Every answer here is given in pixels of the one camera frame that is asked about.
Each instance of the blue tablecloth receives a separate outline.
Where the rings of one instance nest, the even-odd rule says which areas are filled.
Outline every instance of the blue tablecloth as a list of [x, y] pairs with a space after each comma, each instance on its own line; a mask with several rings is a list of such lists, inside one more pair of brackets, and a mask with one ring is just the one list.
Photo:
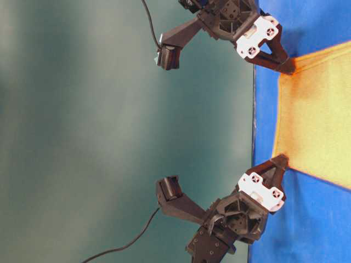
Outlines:
[[[351, 40], [350, 1], [262, 0], [260, 7], [283, 26], [282, 44], [291, 57]], [[256, 66], [255, 75], [254, 165], [272, 154], [279, 74]], [[294, 170], [283, 183], [286, 203], [250, 246], [248, 261], [351, 262], [351, 191]]]

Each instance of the green backdrop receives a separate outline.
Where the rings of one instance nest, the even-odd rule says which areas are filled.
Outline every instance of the green backdrop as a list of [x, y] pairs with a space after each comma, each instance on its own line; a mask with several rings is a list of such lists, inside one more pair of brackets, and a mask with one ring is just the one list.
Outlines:
[[[148, 1], [157, 37], [192, 17]], [[153, 61], [140, 1], [0, 0], [0, 262], [81, 262], [130, 241], [178, 174], [204, 208], [251, 165], [252, 65], [200, 32]], [[190, 262], [197, 226], [159, 213], [96, 262]], [[246, 262], [247, 247], [223, 262]]]

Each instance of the orange cloth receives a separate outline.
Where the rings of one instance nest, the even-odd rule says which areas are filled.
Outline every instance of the orange cloth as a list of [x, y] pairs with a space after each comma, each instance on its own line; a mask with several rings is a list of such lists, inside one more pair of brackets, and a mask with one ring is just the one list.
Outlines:
[[296, 72], [279, 78], [273, 156], [351, 188], [351, 41], [294, 61]]

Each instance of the black cable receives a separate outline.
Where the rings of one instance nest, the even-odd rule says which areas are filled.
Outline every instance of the black cable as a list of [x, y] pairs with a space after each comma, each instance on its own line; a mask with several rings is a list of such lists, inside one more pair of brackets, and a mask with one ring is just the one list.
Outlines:
[[160, 44], [158, 43], [158, 41], [157, 41], [157, 39], [156, 39], [156, 36], [155, 36], [155, 31], [154, 31], [154, 27], [153, 27], [153, 25], [152, 25], [152, 19], [151, 19], [151, 15], [150, 15], [148, 6], [146, 5], [145, 0], [141, 0], [141, 1], [142, 1], [143, 5], [144, 5], [144, 7], [145, 7], [146, 13], [148, 14], [149, 23], [150, 23], [150, 28], [151, 28], [151, 34], [152, 34], [152, 37], [153, 37], [153, 39], [154, 39], [154, 41], [155, 41], [155, 44], [156, 44], [156, 46], [157, 46], [157, 49], [158, 49], [157, 51], [159, 52], [159, 51], [161, 50], [161, 46], [160, 46]]
[[121, 251], [121, 250], [124, 250], [124, 249], [130, 247], [132, 244], [134, 244], [134, 243], [139, 239], [139, 237], [141, 237], [141, 236], [144, 234], [144, 232], [145, 232], [146, 229], [148, 228], [149, 224], [151, 223], [152, 219], [154, 218], [154, 216], [156, 215], [156, 213], [157, 213], [159, 210], [160, 210], [160, 208], [158, 207], [158, 208], [156, 209], [156, 211], [154, 211], [154, 213], [151, 215], [149, 221], [146, 223], [146, 225], [144, 226], [144, 228], [143, 228], [143, 230], [141, 231], [141, 233], [138, 234], [138, 235], [136, 236], [136, 238], [134, 238], [131, 242], [129, 242], [128, 244], [126, 244], [126, 245], [124, 245], [124, 246], [122, 246], [122, 247], [120, 247], [120, 248], [109, 249], [109, 250], [106, 250], [106, 251], [104, 251], [104, 252], [101, 252], [101, 253], [99, 253], [99, 254], [97, 254], [97, 255], [91, 256], [91, 257], [89, 257], [88, 259], [85, 259], [85, 261], [83, 261], [82, 263], [87, 263], [87, 262], [89, 262], [89, 261], [91, 261], [91, 260], [93, 260], [93, 259], [96, 259], [96, 258], [98, 258], [98, 257], [100, 257], [100, 256], [103, 256], [103, 255], [106, 255], [106, 254], [108, 254], [108, 253]]

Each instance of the white bracket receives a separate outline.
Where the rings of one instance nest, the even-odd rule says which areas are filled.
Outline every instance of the white bracket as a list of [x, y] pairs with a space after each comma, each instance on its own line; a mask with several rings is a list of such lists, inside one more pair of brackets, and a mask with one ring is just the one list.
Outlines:
[[262, 182], [263, 178], [257, 173], [243, 174], [238, 182], [239, 191], [248, 194], [268, 211], [278, 211], [284, 205], [284, 193], [276, 187], [268, 189]]
[[244, 59], [246, 57], [253, 59], [259, 52], [259, 43], [267, 39], [272, 40], [279, 30], [276, 27], [279, 22], [272, 16], [260, 16], [236, 41], [236, 51]]

